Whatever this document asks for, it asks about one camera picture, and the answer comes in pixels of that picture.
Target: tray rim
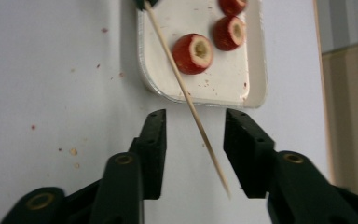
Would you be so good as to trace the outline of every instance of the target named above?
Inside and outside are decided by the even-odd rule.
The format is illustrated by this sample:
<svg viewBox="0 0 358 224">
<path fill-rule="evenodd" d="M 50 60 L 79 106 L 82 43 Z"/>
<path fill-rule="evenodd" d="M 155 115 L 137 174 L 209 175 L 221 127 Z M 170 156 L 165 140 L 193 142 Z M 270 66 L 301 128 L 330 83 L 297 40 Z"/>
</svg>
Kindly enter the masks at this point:
<svg viewBox="0 0 358 224">
<path fill-rule="evenodd" d="M 261 38 L 260 38 L 260 42 L 261 42 L 261 54 L 262 54 L 262 58 L 263 58 L 263 64 L 264 64 L 264 86 L 265 86 L 265 90 L 264 90 L 264 94 L 261 97 L 262 99 L 256 104 L 256 105 L 247 105 L 246 104 L 246 100 L 241 104 L 241 103 L 237 103 L 237 104 L 226 104 L 223 102 L 226 101 L 222 101 L 222 104 L 218 104 L 218 103 L 207 103 L 207 102 L 199 102 L 197 100 L 193 101 L 194 105 L 204 105 L 204 106 L 216 106 L 216 107 L 227 107 L 227 108 L 258 108 L 260 107 L 262 104 L 265 103 L 267 95 L 268 95 L 268 72 L 267 72 L 267 60 L 266 60 L 266 52 L 265 52 L 265 39 L 264 39 L 264 26 L 263 26 L 263 13 L 262 13 L 262 7 L 261 7 L 261 3 L 262 0 L 256 0 L 258 6 L 259 6 L 259 10 L 258 10 L 258 14 L 259 14 L 259 18 L 260 18 L 260 33 L 261 33 Z M 137 10 L 137 51 L 138 51 L 138 64 L 140 67 L 140 70 L 142 72 L 141 74 L 141 78 L 144 82 L 144 84 L 146 85 L 146 87 L 153 91 L 154 93 L 157 93 L 160 96 L 163 96 L 164 98 L 178 103 L 178 104 L 183 104 L 186 103 L 186 100 L 182 100 L 182 99 L 175 99 L 172 98 L 170 95 L 164 93 L 163 91 L 161 91 L 157 85 L 155 84 L 155 82 L 153 81 L 153 79 L 151 78 L 151 76 L 149 75 L 149 72 L 147 70 L 147 66 L 145 64 L 145 51 L 144 51 L 144 37 L 145 37 L 145 32 L 144 32 L 144 26 L 145 26 L 145 14 L 143 11 Z M 193 99 L 202 99 L 202 100 L 209 100 L 209 99 L 204 99 L 204 98 L 193 98 Z"/>
</svg>

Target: wooden skewer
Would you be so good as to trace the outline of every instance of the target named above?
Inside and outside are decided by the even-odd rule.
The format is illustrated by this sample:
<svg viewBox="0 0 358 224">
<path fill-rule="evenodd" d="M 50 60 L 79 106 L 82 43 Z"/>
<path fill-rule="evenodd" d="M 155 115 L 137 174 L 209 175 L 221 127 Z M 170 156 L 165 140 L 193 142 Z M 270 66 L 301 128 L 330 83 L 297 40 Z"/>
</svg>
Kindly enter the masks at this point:
<svg viewBox="0 0 358 224">
<path fill-rule="evenodd" d="M 157 35 L 158 35 L 159 42 L 160 42 L 161 46 L 164 48 L 165 54 L 167 55 L 167 57 L 168 57 L 168 59 L 170 61 L 172 70 L 175 73 L 176 79 L 177 79 L 177 81 L 179 83 L 179 86 L 180 86 L 180 88 L 182 90 L 182 93 L 186 98 L 188 106 L 190 107 L 190 110 L 191 110 L 191 113 L 193 114 L 194 120 L 197 123 L 197 127 L 199 127 L 200 134 L 202 136 L 203 141 L 205 142 L 206 148 L 208 148 L 208 152 L 209 152 L 209 155 L 211 156 L 211 159 L 213 161 L 214 168 L 216 169 L 216 171 L 217 171 L 217 173 L 219 175 L 220 181 L 222 182 L 223 187 L 226 190 L 228 198 L 231 198 L 231 192 L 229 190 L 226 177 L 223 174 L 222 168 L 220 167 L 220 164 L 217 161 L 216 156 L 214 155 L 211 143 L 209 142 L 208 136 L 206 135 L 206 132 L 205 132 L 205 130 L 204 130 L 203 126 L 202 126 L 202 123 L 200 121 L 199 113 L 197 112 L 196 108 L 194 107 L 193 100 L 191 99 L 191 97 L 190 97 L 190 95 L 189 95 L 189 93 L 187 91 L 187 87 L 185 85 L 185 82 L 182 80 L 182 76 L 180 75 L 179 70 L 178 70 L 178 68 L 176 66 L 176 63 L 173 60 L 173 56 L 171 54 L 171 51 L 168 48 L 167 41 L 164 39 L 164 36 L 162 35 L 161 30 L 159 29 L 159 25 L 157 23 L 157 20 L 156 20 L 156 17 L 154 15 L 154 13 L 153 13 L 153 9 L 150 6 L 150 3 L 148 1 L 145 1 L 145 9 L 146 9 L 147 14 L 149 16 L 149 19 L 151 20 L 151 22 L 153 24 L 153 27 L 154 27 Z"/>
</svg>

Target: red food piece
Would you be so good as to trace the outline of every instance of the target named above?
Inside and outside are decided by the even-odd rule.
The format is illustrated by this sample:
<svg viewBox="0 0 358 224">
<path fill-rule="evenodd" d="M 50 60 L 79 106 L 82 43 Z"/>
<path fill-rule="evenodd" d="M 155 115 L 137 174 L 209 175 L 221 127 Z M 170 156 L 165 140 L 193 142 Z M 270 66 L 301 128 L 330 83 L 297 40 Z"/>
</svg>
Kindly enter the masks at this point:
<svg viewBox="0 0 358 224">
<path fill-rule="evenodd" d="M 187 75 L 196 75 L 211 65 L 213 48 L 205 36 L 188 34 L 176 41 L 172 49 L 172 56 L 179 71 Z"/>
<path fill-rule="evenodd" d="M 219 0 L 220 8 L 227 16 L 240 14 L 248 5 L 248 0 Z"/>
<path fill-rule="evenodd" d="M 245 40 L 245 24 L 235 16 L 220 19 L 213 28 L 213 41 L 218 49 L 234 50 Z"/>
</svg>

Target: stain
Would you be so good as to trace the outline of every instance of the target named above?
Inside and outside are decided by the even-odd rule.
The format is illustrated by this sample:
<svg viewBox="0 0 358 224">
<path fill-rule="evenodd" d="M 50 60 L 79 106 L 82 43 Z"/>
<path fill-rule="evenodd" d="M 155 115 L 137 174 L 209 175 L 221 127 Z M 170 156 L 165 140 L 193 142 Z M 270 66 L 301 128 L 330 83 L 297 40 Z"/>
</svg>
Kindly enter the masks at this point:
<svg viewBox="0 0 358 224">
<path fill-rule="evenodd" d="M 77 149 L 74 147 L 71 150 L 69 150 L 69 153 L 71 153 L 72 156 L 77 155 Z"/>
</svg>

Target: white plate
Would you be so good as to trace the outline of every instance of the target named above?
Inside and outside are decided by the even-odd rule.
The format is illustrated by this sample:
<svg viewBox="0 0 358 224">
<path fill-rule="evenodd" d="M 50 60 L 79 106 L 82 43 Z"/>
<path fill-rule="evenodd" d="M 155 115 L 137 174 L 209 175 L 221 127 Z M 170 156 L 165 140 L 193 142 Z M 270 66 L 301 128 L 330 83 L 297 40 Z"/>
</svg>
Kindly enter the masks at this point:
<svg viewBox="0 0 358 224">
<path fill-rule="evenodd" d="M 213 63 L 203 73 L 183 75 L 189 93 L 197 105 L 259 107 L 267 93 L 267 72 L 261 2 L 249 2 L 238 17 L 245 22 L 245 43 L 233 51 L 213 46 Z M 224 14 L 217 0 L 163 0 L 154 6 L 161 31 L 171 48 L 182 35 L 196 33 L 212 42 L 213 25 Z M 185 97 L 147 15 L 138 12 L 138 50 L 142 77 L 150 90 L 174 102 Z"/>
</svg>

